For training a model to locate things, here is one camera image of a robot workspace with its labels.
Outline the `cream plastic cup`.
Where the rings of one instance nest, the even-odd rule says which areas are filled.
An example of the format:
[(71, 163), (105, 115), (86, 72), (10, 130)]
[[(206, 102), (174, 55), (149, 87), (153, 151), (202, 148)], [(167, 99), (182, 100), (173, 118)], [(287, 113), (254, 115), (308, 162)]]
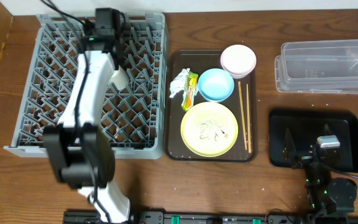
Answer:
[(113, 84), (118, 90), (123, 90), (129, 83), (129, 77), (126, 71), (121, 66), (118, 66), (118, 69), (113, 71), (109, 82)]

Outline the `patterned wooden chopstick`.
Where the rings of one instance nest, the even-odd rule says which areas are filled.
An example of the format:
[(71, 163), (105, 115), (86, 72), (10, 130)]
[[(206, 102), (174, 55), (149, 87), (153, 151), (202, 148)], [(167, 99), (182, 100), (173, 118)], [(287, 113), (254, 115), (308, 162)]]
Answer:
[(244, 105), (243, 105), (243, 99), (242, 99), (242, 87), (241, 82), (237, 82), (238, 89), (239, 89), (239, 101), (240, 101), (240, 107), (241, 107), (241, 121), (242, 121), (242, 132), (243, 132), (243, 139), (244, 139), (244, 147), (245, 150), (248, 151), (247, 147), (247, 136), (246, 136), (246, 123), (245, 123), (245, 116), (244, 116)]

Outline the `light blue bowl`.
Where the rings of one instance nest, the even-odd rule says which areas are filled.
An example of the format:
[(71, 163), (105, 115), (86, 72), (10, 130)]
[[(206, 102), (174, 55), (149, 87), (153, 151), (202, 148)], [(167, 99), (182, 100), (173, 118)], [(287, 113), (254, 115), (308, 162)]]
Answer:
[(233, 93), (234, 80), (227, 71), (211, 68), (201, 74), (197, 87), (205, 100), (220, 103)]

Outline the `pink bowl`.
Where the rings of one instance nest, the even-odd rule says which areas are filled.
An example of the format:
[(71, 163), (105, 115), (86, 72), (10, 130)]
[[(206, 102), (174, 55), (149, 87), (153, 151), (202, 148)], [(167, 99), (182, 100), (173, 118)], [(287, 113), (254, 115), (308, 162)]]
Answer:
[(231, 45), (223, 50), (220, 62), (222, 68), (233, 78), (240, 79), (254, 70), (257, 57), (254, 51), (245, 45)]

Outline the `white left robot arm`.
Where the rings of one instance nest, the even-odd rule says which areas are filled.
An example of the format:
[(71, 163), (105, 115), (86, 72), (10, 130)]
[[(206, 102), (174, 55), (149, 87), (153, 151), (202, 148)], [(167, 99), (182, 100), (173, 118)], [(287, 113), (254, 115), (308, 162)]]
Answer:
[(43, 131), (55, 177), (86, 197), (103, 223), (135, 223), (130, 200), (114, 180), (115, 158), (101, 130), (108, 85), (129, 84), (119, 65), (122, 13), (98, 8), (96, 21), (83, 23), (78, 43), (78, 70), (69, 102), (56, 126)]

